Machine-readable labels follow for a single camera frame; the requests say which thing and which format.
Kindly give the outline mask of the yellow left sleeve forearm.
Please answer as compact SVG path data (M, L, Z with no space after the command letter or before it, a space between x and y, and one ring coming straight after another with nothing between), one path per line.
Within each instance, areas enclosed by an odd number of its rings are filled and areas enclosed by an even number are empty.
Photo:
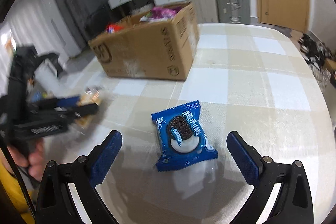
M18 181L9 169L10 167L1 152L1 183L10 200L9 204L13 206L14 211L21 216L25 223L35 223Z

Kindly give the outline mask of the left hand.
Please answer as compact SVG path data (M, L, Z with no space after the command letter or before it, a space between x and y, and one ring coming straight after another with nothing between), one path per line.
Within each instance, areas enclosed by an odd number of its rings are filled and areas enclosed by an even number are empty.
M16 148L8 146L10 155L15 164L26 168L27 173L38 182L41 182L45 170L45 148L43 139L37 139L35 149L27 157L24 157Z

